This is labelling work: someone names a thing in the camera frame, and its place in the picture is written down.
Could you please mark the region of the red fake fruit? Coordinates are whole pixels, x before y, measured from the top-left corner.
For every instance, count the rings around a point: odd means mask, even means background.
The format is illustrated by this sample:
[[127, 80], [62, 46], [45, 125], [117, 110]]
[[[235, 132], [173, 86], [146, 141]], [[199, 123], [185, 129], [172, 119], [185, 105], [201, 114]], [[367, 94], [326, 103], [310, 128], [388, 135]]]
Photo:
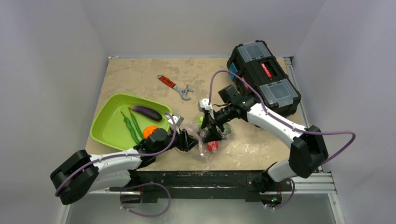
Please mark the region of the red fake fruit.
[[211, 141], [206, 144], [208, 151], [215, 153], [219, 149], [219, 144], [217, 141]]

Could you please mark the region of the clear zip top bag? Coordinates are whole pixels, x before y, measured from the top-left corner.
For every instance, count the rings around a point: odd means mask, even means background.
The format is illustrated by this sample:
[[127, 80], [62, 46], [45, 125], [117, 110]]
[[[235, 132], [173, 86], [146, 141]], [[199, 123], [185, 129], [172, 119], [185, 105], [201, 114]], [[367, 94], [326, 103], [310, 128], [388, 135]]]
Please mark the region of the clear zip top bag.
[[204, 120], [203, 115], [197, 115], [190, 122], [181, 125], [181, 129], [186, 130], [189, 136], [193, 138], [192, 147], [179, 153], [187, 155], [199, 162], [208, 163], [216, 154], [224, 150], [235, 138], [234, 131], [229, 123], [223, 125], [224, 130], [217, 127], [217, 135], [211, 134], [210, 130], [202, 129], [201, 125]]

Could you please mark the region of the orange fake tangerine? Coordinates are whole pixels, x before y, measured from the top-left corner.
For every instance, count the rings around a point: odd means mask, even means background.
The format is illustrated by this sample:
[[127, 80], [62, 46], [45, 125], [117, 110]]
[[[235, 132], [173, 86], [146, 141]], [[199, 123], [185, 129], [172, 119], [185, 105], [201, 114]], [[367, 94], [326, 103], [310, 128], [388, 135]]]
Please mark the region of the orange fake tangerine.
[[148, 138], [156, 129], [158, 129], [157, 126], [148, 126], [146, 127], [143, 132], [142, 136], [144, 139]]

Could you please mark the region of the purple fake eggplant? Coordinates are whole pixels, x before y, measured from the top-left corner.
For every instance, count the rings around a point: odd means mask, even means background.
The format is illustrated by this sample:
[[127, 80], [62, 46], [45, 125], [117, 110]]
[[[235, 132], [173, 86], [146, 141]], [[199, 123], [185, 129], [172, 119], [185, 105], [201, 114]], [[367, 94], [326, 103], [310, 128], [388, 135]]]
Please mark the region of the purple fake eggplant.
[[145, 117], [147, 117], [151, 120], [154, 120], [154, 121], [162, 120], [162, 115], [159, 112], [157, 112], [151, 108], [136, 105], [136, 106], [130, 107], [130, 109], [134, 112], [144, 115]]

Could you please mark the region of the green fake chili pepper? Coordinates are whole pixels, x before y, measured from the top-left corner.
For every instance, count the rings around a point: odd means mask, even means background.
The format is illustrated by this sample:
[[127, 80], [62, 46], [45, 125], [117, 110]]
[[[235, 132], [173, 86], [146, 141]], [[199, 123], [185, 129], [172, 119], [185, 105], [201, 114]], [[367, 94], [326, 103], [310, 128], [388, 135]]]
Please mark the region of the green fake chili pepper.
[[140, 129], [140, 127], [139, 127], [139, 124], [138, 124], [138, 122], [137, 122], [136, 117], [133, 115], [132, 110], [131, 110], [130, 108], [129, 108], [128, 111], [129, 111], [129, 113], [130, 113], [130, 116], [131, 116], [131, 118], [132, 118], [132, 122], [133, 122], [133, 124], [134, 124], [134, 126], [135, 126], [135, 129], [136, 129], [136, 131], [137, 131], [139, 137], [140, 137], [141, 139], [144, 139], [144, 137], [143, 137], [143, 135], [142, 135], [142, 132], [141, 132], [141, 129]]

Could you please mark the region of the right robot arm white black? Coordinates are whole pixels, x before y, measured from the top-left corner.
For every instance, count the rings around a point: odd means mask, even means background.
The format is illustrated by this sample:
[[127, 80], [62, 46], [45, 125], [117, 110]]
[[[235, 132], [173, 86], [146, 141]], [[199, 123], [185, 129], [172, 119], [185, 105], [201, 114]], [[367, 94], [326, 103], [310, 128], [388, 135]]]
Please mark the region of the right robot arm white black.
[[266, 170], [267, 174], [262, 177], [266, 189], [273, 190], [282, 180], [290, 177], [308, 178], [328, 158], [324, 139], [317, 127], [306, 128], [295, 124], [263, 107], [256, 97], [240, 94], [232, 85], [219, 91], [219, 94], [226, 106], [217, 112], [207, 98], [198, 103], [204, 113], [201, 124], [201, 129], [206, 130], [204, 143], [222, 140], [224, 124], [233, 119], [243, 119], [269, 131], [290, 150], [287, 160], [277, 162]]

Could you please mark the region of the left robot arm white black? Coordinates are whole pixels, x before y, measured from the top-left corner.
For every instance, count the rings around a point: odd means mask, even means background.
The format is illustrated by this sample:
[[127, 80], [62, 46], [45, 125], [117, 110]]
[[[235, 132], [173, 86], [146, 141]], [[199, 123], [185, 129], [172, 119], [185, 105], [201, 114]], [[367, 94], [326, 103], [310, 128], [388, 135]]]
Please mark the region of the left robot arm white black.
[[125, 188], [133, 191], [139, 186], [138, 176], [132, 174], [156, 160], [156, 156], [176, 148], [188, 152], [200, 146], [202, 139], [186, 129], [167, 132], [155, 129], [131, 149], [111, 154], [88, 154], [78, 150], [51, 174], [55, 196], [63, 205], [75, 203], [87, 193], [105, 188]]

